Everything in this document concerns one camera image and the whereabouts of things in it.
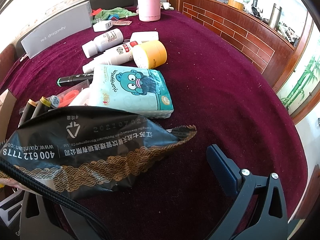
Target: white box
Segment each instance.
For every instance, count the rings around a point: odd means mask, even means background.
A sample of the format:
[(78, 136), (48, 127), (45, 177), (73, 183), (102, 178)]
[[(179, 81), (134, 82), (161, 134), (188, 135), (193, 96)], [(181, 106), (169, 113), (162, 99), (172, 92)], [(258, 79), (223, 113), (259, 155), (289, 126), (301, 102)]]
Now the white box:
[(0, 95), (0, 143), (5, 141), (9, 120), (16, 101), (16, 98), (8, 89)]
[(158, 32), (135, 32), (132, 33), (130, 42), (136, 41), (136, 42), (147, 42), (147, 41), (159, 41), (159, 33)]
[(39, 25), (21, 44), (33, 58), (62, 39), (92, 27), (92, 10), (90, 1), (71, 7)]

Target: black plastic bag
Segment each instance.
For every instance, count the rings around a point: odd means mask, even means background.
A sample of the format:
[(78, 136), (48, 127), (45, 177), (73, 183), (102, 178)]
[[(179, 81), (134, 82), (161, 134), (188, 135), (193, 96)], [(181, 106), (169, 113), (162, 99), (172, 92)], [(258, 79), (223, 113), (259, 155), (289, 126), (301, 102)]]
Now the black plastic bag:
[[(170, 130), (138, 114), (104, 107), (69, 106), (19, 127), (0, 157), (71, 199), (132, 187), (135, 178), (196, 134)], [(28, 190), (0, 172), (0, 183)]]

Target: black marker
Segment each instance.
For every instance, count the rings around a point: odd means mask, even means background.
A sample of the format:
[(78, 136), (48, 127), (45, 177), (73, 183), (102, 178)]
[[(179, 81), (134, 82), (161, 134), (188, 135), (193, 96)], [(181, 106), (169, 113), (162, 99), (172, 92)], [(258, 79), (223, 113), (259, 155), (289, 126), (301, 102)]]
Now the black marker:
[(68, 77), (61, 77), (58, 79), (57, 85), (59, 87), (74, 86), (74, 85), (79, 84), (85, 80), (89, 80), (89, 83), (91, 84), (92, 80), (93, 80), (93, 72), (79, 74), (79, 75), (73, 75), (73, 76), (68, 76)]
[(45, 97), (41, 97), (39, 103), (37, 104), (37, 107), (35, 111), (33, 112), (33, 115), (31, 119), (35, 118), (38, 115), (41, 115), (45, 112), (48, 112), (51, 106), (51, 102), (46, 99)]
[[(51, 96), (47, 98), (50, 102), (51, 102), (51, 109), (56, 109), (59, 106), (60, 103), (60, 99), (57, 96)], [(23, 115), (25, 107), (22, 107), (19, 109), (19, 114)]]
[(31, 119), (35, 109), (36, 109), (37, 103), (32, 101), (31, 99), (28, 100), (28, 103), (26, 104), (26, 106), (24, 107), (24, 111), (22, 114), (22, 117), (20, 119), (19, 122), (19, 126), (20, 127), (24, 122), (28, 121)]

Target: wooden container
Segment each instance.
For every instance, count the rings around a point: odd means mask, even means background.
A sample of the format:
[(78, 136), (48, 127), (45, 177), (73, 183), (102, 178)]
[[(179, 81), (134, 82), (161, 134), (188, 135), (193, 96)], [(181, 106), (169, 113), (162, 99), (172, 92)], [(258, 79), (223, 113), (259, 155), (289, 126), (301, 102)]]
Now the wooden container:
[(243, 8), (244, 8), (244, 5), (242, 3), (239, 3), (235, 0), (228, 0), (228, 5), (236, 8), (236, 9), (239, 9), (240, 11), (243, 11)]

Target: logo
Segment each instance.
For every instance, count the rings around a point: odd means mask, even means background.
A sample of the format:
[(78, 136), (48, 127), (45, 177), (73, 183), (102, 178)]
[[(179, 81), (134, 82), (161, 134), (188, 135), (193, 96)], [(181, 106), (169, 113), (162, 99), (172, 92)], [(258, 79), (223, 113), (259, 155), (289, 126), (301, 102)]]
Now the logo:
[(166, 106), (170, 105), (170, 100), (167, 97), (162, 96), (161, 100)]
[(117, 48), (117, 51), (118, 51), (119, 54), (122, 54), (122, 53), (123, 53), (123, 49), (122, 49), (121, 47), (118, 47), (118, 48)]
[(80, 125), (79, 125), (78, 123), (76, 123), (76, 122), (73, 121), (73, 122), (71, 122), (69, 125), (67, 125), (66, 129), (67, 129), (68, 133), (70, 134), (70, 136), (71, 136), (72, 138), (76, 138), (77, 135), (78, 135), (78, 132), (79, 132), (79, 130), (80, 130)]
[(127, 46), (127, 44), (123, 44), (123, 47), (124, 47), (124, 49), (125, 49), (125, 52), (129, 52), (129, 47)]
[(110, 97), (109, 97), (109, 95), (103, 94), (103, 101), (102, 101), (102, 103), (106, 106), (106, 105), (109, 104), (109, 102), (110, 102)]

